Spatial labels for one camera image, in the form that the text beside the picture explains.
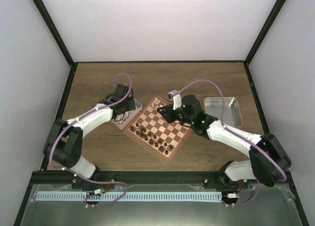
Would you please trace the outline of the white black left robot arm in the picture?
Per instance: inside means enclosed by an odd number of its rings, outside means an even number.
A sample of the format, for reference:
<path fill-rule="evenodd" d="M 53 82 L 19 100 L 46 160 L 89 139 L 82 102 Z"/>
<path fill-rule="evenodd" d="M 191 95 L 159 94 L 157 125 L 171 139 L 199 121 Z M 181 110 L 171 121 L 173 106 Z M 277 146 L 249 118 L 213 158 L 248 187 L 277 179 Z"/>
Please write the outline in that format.
<path fill-rule="evenodd" d="M 83 138 L 100 125 L 134 109 L 131 86 L 118 84 L 112 94 L 84 114 L 66 121 L 55 120 L 43 148 L 48 163 L 50 165 L 53 161 L 59 163 L 63 170 L 68 170 L 83 179 L 89 188 L 96 188 L 102 183 L 100 170 L 83 157 Z"/>

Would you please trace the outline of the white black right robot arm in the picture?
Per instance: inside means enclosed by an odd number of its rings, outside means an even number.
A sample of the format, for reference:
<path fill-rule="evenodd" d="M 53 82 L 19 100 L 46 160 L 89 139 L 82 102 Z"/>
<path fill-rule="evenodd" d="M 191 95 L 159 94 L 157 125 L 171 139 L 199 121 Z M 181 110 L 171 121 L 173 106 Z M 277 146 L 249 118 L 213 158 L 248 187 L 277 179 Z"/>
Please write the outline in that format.
<path fill-rule="evenodd" d="M 157 108 L 167 123 L 188 124 L 198 136 L 228 145 L 249 158 L 247 161 L 232 161 L 224 168 L 219 175 L 222 187 L 230 188 L 236 181 L 245 179 L 256 179 L 268 187 L 287 180 L 286 171 L 292 162 L 273 134 L 253 134 L 231 127 L 206 114 L 194 95 L 175 95 L 172 100 L 172 104 Z"/>

